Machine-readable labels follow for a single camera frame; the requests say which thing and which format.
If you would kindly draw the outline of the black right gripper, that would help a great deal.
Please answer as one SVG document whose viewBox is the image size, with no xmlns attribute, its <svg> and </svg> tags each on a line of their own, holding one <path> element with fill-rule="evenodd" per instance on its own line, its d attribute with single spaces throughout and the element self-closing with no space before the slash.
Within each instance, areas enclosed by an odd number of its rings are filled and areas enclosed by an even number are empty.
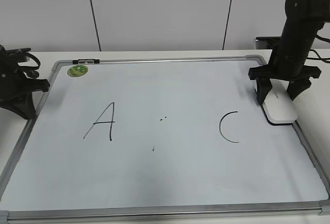
<svg viewBox="0 0 330 224">
<path fill-rule="evenodd" d="M 257 102 L 262 105 L 267 94 L 272 90 L 270 79 L 291 81 L 287 93 L 294 100 L 310 88 L 308 79 L 319 78 L 321 70 L 316 66 L 305 65 L 313 39 L 283 39 L 273 47 L 268 64 L 249 69 L 248 76 L 256 80 Z"/>
</svg>

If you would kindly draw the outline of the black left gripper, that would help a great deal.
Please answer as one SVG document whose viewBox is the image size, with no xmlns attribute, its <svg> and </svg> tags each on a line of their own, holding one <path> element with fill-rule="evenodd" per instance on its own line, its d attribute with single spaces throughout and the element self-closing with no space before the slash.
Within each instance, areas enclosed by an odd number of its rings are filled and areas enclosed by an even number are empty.
<svg viewBox="0 0 330 224">
<path fill-rule="evenodd" d="M 1 108 L 23 119 L 36 116 L 33 92 L 48 92 L 50 83 L 39 79 L 40 60 L 31 48 L 6 50 L 1 46 Z"/>
</svg>

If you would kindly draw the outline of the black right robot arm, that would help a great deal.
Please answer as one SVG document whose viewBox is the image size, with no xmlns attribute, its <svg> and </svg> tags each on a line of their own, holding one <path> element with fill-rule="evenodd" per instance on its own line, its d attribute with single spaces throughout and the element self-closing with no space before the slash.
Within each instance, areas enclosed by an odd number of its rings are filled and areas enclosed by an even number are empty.
<svg viewBox="0 0 330 224">
<path fill-rule="evenodd" d="M 268 64 L 249 69 L 257 83 L 257 102 L 262 104 L 272 89 L 272 79 L 287 81 L 287 93 L 294 100 L 319 78 L 321 70 L 305 65 L 318 31 L 329 22 L 329 0 L 286 0 L 286 22 L 279 43 Z"/>
</svg>

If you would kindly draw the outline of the grey box behind arm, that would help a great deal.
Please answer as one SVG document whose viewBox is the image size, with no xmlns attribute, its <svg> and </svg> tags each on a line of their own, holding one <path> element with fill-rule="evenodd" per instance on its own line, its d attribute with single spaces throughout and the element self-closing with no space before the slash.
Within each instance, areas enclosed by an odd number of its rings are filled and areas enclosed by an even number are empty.
<svg viewBox="0 0 330 224">
<path fill-rule="evenodd" d="M 280 37 L 256 37 L 255 48 L 256 49 L 272 49 L 279 41 Z"/>
</svg>

